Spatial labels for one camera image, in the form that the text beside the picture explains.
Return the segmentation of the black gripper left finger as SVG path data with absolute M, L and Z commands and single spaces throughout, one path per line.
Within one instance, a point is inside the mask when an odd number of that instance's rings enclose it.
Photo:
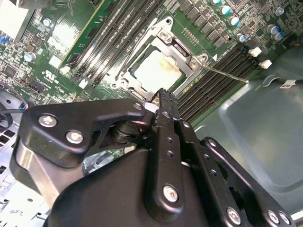
M 160 105 L 155 112 L 132 98 L 31 107 L 22 115 L 10 170 L 52 211 L 70 185 L 133 151 L 181 160 L 170 94 L 156 93 Z M 167 184 L 163 194 L 166 201 L 156 198 L 145 207 L 156 220 L 175 219 L 184 208 L 184 190 Z

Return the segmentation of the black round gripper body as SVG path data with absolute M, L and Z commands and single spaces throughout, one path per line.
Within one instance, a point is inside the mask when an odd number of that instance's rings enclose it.
M 183 189 L 175 219 L 154 219 L 146 209 L 166 201 L 163 186 Z M 66 188 L 53 205 L 49 227 L 219 227 L 214 206 L 202 200 L 192 170 L 177 156 L 137 150 Z

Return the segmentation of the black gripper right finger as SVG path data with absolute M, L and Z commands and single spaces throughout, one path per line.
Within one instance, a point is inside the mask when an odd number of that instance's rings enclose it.
M 178 99 L 169 110 L 181 139 L 182 158 L 194 175 L 210 227 L 294 227 L 284 208 L 213 138 L 199 140 L 180 118 Z

